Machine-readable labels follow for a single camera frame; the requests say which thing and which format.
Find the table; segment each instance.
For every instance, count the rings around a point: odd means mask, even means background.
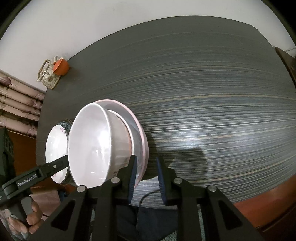
[[[178,176],[217,185],[238,202],[270,190],[296,170],[296,91],[273,47],[254,27],[208,16],[141,23],[109,35],[69,60],[47,90],[36,163],[61,119],[115,99],[137,116],[149,163],[132,204],[163,208],[155,157]]]

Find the floral curtain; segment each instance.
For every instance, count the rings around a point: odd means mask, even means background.
[[[0,72],[0,126],[36,137],[44,93]]]

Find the orange bowl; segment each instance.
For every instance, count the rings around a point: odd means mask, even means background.
[[[68,62],[64,58],[61,58],[54,64],[53,73],[65,75],[69,71],[69,68]]]

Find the metal rivet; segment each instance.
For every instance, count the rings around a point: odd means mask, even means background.
[[[84,191],[85,191],[85,186],[77,187],[77,192],[84,192]]]
[[[114,177],[114,178],[111,179],[111,182],[112,183],[119,183],[120,179],[118,177]]]
[[[176,183],[176,184],[180,184],[180,183],[182,183],[182,178],[179,178],[179,177],[176,177],[175,179],[174,179],[174,183]]]
[[[216,186],[214,186],[214,185],[210,185],[210,186],[208,186],[207,188],[208,188],[209,191],[211,191],[211,192],[215,192],[215,191],[217,190]]]

